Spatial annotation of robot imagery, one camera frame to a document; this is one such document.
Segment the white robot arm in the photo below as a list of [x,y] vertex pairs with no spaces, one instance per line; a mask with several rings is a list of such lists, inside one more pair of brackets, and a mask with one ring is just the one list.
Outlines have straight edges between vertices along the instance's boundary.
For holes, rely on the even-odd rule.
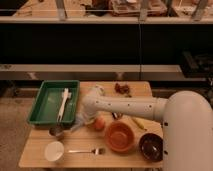
[[163,124],[163,171],[213,171],[213,109],[193,91],[168,99],[101,96],[90,91],[82,99],[89,120],[98,111],[118,112]]

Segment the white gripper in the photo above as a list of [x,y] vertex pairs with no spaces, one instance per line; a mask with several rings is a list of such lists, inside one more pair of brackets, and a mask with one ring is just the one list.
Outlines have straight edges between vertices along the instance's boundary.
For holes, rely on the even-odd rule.
[[80,125],[92,124],[97,117],[97,112],[94,110],[86,110],[84,107],[77,113],[76,122]]

